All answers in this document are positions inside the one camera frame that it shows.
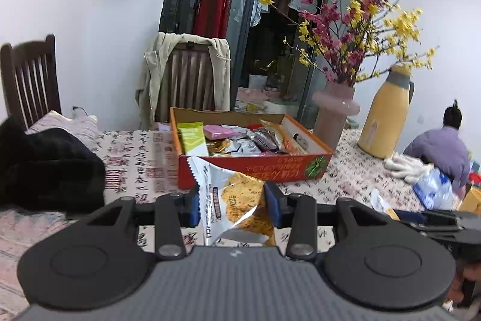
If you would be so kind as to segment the silver grey snack packet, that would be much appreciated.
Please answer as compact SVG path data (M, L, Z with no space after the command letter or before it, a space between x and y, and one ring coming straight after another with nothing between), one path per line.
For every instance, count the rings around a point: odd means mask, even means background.
M380 191L378 191L376 188L373 188L370 192L370 204L371 207L378 213L389 216L395 221L400 220L395 210L392 209L389 203L382 198Z

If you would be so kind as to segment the silver oat crisp packet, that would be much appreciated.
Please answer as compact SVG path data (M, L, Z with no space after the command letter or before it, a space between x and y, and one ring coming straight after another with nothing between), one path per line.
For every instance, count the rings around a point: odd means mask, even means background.
M197 156L188 158L188 166L199 186L199 211L206 246L213 246L220 239L264 246L276 244L264 181L221 168Z

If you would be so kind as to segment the silver red foil snack bag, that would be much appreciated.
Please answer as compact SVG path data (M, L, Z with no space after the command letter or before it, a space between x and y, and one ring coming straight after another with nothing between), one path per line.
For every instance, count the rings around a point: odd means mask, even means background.
M262 152L278 152L279 148L276 143L263 132L257 130L248 130L248 138L253 141Z

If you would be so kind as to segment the green snack bar packet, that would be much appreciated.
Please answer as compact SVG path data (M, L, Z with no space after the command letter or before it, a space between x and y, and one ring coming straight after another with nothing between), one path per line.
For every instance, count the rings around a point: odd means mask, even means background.
M208 146L205 140L202 122L179 123L183 152L186 156L208 156Z

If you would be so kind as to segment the pink snack packet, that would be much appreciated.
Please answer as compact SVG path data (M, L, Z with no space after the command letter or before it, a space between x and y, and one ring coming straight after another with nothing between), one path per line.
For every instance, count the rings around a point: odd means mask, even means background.
M203 131L205 138L210 141L216 141L226 138L244 138L248 130L236 125L204 125Z

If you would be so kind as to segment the orange gold snack packet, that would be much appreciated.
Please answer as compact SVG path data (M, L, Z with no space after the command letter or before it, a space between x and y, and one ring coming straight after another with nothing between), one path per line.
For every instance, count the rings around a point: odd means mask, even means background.
M268 130L282 152L291 156L306 155L307 151L289 134L282 125L262 120L264 129Z

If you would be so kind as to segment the white work gloves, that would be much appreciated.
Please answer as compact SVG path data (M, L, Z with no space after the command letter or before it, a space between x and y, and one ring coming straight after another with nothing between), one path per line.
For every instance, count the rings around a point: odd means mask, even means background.
M425 164L418 158L397 152L383 161L383 167L391 177L403 180L411 186L434 168L432 164Z

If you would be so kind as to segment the calligraphy tablecloth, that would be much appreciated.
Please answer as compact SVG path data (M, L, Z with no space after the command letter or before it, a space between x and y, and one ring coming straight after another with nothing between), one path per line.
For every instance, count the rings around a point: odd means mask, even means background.
M392 208L419 210L421 204L411 186L391 177L378 160L360 150L359 130L343 130L323 177L283 183L284 193L303 193L322 204L351 197L368 205L373 189ZM104 199L110 203L132 196L139 203L178 191L178 157L169 131L105 131L93 148L106 167ZM28 303L16 268L23 252L39 240L67 226L64 213L26 213L1 210L1 318L12 320Z

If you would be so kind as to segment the person in purple jacket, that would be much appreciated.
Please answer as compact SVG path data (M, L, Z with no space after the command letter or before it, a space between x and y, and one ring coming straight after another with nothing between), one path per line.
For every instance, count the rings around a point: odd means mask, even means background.
M459 199L466 195L466 183L470 173L470 159L466 145L459 138L462 114L455 99L443 113L443 126L418 135L404 149L403 154L431 163L452 183L452 190Z

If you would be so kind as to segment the yellow thermos jug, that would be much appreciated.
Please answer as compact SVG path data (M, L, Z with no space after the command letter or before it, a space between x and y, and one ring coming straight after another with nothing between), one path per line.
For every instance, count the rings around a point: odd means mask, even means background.
M361 150L379 159L390 156L400 139L414 92L411 72L391 67L375 94L358 140Z

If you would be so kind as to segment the beige jacket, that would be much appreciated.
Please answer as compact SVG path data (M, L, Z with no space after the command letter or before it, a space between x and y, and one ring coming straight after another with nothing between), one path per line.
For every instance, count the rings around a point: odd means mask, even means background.
M139 107L142 130L155 128L157 122L154 120L154 116L166 62L178 44L187 42L209 47L214 76L214 110L228 111L230 109L231 56L228 41L187 33L159 32L151 49L143 55L139 83L134 93Z

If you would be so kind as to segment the wooden chair with jacket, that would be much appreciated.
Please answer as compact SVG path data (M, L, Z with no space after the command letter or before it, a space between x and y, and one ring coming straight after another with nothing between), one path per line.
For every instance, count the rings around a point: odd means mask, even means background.
M170 121L170 108L214 110L214 76L209 47L193 42L171 52L161 80L154 120Z

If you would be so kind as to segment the folded patterned blanket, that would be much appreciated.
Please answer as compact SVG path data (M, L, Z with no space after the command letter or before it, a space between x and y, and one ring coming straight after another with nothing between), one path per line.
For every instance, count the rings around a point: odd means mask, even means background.
M66 227L68 216L103 206L105 169L92 151L99 137L93 116L47 113L30 129L13 116L1 123L1 318L27 301L16 277L22 254Z

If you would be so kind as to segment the yellow and red flower branches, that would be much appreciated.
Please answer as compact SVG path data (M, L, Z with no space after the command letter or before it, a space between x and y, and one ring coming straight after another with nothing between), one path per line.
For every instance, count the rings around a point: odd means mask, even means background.
M314 0L302 0L311 5ZM299 63L320 71L328 82L353 87L384 74L380 57L395 59L405 71L433 67L435 50L409 51L419 43L420 8L404 11L401 0L321 0L314 11L303 9L295 23L299 45L290 50Z

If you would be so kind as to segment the dark wooden chair left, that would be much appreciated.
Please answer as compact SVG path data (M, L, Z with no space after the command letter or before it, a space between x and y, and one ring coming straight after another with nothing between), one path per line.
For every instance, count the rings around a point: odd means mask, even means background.
M1 74L7 113L27 130L50 111L61 112L55 36L1 47Z

